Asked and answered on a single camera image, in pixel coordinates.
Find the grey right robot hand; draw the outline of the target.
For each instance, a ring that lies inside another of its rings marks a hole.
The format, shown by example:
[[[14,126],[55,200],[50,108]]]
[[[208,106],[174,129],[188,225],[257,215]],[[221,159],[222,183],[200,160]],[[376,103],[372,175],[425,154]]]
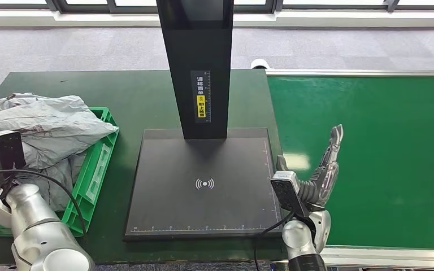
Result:
[[[277,156],[277,172],[271,185],[283,209],[296,211],[304,203],[324,208],[337,180],[337,157],[343,137],[341,124],[331,129],[327,149],[310,179],[306,181],[300,181],[296,173],[288,168],[283,155]]]

